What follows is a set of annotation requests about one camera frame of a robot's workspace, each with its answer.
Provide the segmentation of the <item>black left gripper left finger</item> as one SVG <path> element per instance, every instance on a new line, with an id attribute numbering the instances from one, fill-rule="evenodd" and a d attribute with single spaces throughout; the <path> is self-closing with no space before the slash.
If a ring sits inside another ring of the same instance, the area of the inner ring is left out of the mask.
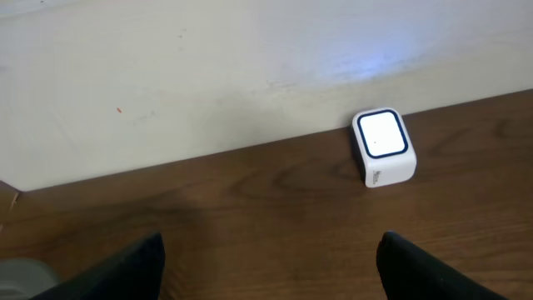
<path id="1" fill-rule="evenodd" d="M 158 300 L 165 261 L 155 232 L 32 300 Z"/>

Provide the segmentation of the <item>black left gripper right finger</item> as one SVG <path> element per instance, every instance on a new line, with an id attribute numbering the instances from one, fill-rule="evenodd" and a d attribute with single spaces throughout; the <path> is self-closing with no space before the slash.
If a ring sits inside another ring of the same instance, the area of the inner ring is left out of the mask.
<path id="1" fill-rule="evenodd" d="M 383 234 L 376 266 L 389 299 L 502 299 L 396 232 Z"/>

